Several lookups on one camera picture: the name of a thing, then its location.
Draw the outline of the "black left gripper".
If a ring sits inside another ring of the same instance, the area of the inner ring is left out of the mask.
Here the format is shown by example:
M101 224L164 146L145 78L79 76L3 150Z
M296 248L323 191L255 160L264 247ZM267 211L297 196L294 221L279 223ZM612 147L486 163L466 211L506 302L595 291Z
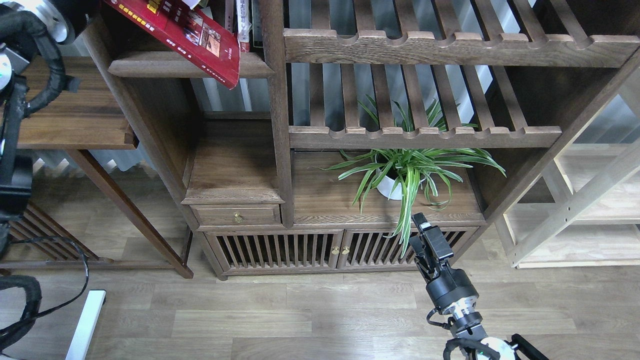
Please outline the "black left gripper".
M100 0L2 0L1 9L28 11L58 44L71 44L99 12Z

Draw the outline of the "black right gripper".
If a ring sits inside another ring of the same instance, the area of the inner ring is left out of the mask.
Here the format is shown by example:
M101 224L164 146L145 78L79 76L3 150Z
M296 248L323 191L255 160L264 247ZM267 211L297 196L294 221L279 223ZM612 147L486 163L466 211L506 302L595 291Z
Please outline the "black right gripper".
M454 256L444 233L430 226L423 212L411 215L419 235L409 239L426 291L436 311L442 315L466 316L474 313L478 292L462 269L451 268Z

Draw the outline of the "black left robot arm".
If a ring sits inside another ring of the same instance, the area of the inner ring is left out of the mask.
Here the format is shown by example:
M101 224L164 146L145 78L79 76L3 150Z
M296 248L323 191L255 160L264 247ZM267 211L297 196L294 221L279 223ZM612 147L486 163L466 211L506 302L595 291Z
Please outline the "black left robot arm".
M98 0L3 0L1 2L1 253L9 249L10 224L23 218L32 196L33 161L18 152L23 119L45 109L80 80L68 75L61 44L73 43L96 14ZM23 71L36 56L48 66L45 87L27 100Z

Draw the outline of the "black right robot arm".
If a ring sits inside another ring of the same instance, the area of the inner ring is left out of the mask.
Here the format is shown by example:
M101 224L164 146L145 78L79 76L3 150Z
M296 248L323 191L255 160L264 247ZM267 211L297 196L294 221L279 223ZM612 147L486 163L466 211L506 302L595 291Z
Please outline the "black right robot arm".
M446 342L443 358L449 360L452 351L459 348L467 360L518 360L518 352L531 360L546 360L546 355L519 333L510 341L487 335L482 315L475 309L479 294L464 270L450 267L448 259L454 253L441 228L432 226L423 213L412 219L419 233L410 237L409 243L434 304L427 323L453 335Z

